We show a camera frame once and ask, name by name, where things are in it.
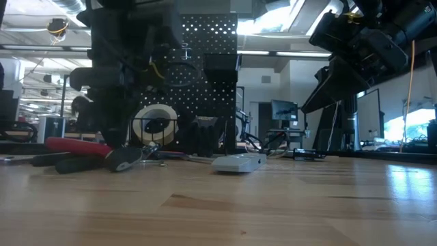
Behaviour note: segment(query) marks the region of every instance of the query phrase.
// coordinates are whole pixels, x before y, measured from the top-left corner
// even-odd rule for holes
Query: monitor stand
[[[290,122],[287,120],[281,120],[279,121],[279,129],[289,129],[290,128]]]

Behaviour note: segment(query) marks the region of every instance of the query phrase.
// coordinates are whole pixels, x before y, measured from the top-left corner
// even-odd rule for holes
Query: wooden tabletop
[[[0,245],[436,245],[433,166],[269,161],[247,175],[168,162],[59,175],[0,164]]]

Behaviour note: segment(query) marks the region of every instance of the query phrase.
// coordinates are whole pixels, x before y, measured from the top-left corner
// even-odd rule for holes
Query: pegboard
[[[237,14],[195,14],[181,15],[183,43],[191,49],[190,59],[183,60],[184,51],[172,51],[168,62],[188,62],[203,70],[203,54],[236,54],[237,53]],[[236,142],[235,112],[236,84],[226,81],[208,81],[202,71],[201,78],[195,81],[197,74],[185,66],[172,67],[167,76],[167,82],[172,84],[193,84],[186,87],[172,87],[166,95],[143,92],[141,106],[166,104],[173,107],[178,114],[195,116],[219,117],[227,123],[225,147],[233,150]],[[183,146],[184,140],[177,139]]]

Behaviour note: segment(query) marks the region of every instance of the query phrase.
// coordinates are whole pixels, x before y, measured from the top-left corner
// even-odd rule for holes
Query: roll of tape
[[[145,126],[151,121],[151,119],[158,118],[169,120],[169,125],[163,132],[148,133],[144,131]],[[174,111],[170,106],[150,105],[138,112],[132,123],[132,128],[135,135],[143,142],[143,144],[148,145],[153,141],[164,146],[173,141],[175,133],[178,131],[177,119],[178,115],[176,111]]]

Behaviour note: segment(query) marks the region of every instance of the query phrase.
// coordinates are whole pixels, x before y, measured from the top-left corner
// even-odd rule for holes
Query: yellow wire
[[[406,125],[407,124],[407,117],[408,117],[408,112],[409,112],[409,110],[410,110],[410,99],[411,99],[411,87],[412,87],[412,76],[413,76],[413,73],[414,73],[414,59],[415,59],[415,55],[416,55],[416,42],[415,42],[415,40],[413,40],[412,41],[412,44],[411,44],[411,75],[410,75],[410,89],[408,89],[408,100],[407,100],[407,114],[405,115],[405,122],[404,122],[404,125]],[[406,138],[406,135],[407,135],[407,132],[406,132],[406,128],[404,127],[404,136],[402,137],[402,139],[403,138]],[[402,141],[401,142],[401,150],[400,150],[400,152],[402,153],[402,148],[404,147],[404,141]]]
[[[155,71],[158,77],[165,79],[165,77],[158,71],[158,68],[156,67],[156,64],[154,62],[150,62],[150,65],[152,65],[153,70]]]
[[[62,32],[63,30],[65,30],[65,29],[67,29],[68,25],[69,25],[69,23],[67,23],[65,27],[62,27],[61,29],[59,29],[59,30],[57,30],[57,31],[50,31],[50,30],[48,29],[48,24],[47,24],[47,31],[48,31],[49,33],[59,33],[59,32]]]

